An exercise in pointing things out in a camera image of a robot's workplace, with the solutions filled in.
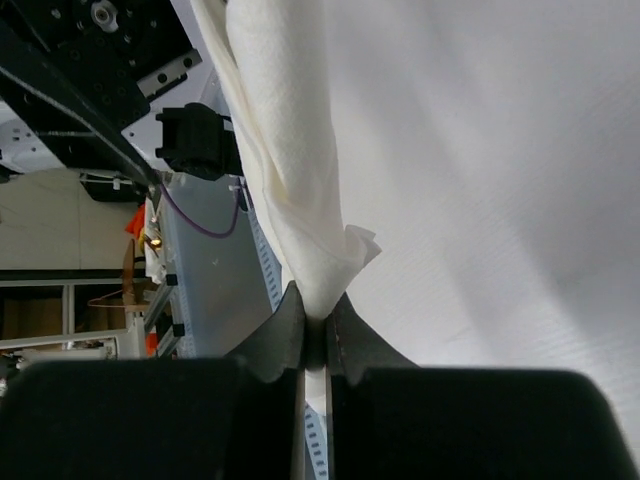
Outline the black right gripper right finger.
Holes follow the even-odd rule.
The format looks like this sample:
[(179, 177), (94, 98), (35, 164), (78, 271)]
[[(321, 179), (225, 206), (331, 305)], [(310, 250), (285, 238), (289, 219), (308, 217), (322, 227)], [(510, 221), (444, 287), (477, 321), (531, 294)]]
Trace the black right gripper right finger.
[(613, 411), (566, 370), (420, 366), (342, 298), (326, 321), (334, 479), (631, 479)]

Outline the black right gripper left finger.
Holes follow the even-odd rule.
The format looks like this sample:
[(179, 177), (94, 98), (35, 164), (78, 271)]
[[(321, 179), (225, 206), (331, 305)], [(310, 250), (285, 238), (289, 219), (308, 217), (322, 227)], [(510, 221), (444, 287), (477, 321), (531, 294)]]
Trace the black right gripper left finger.
[(28, 367), (1, 403), (2, 477), (286, 479), (247, 339), (215, 358)]

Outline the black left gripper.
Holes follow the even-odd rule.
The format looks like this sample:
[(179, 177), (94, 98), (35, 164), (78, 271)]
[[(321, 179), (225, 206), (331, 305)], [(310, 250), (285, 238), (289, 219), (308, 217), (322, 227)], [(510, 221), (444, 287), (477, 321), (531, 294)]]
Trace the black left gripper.
[(162, 125), (202, 57), (182, 1), (4, 1), (1, 167), (120, 170), (150, 186)]

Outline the white paper napkin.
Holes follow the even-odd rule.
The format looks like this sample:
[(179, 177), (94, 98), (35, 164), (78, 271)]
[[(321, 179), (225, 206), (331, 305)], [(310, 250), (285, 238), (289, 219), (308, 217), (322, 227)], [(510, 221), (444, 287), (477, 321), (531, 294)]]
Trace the white paper napkin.
[(320, 1), (192, 5), (229, 107), (258, 222), (309, 326), (325, 320), (380, 253), (343, 221)]

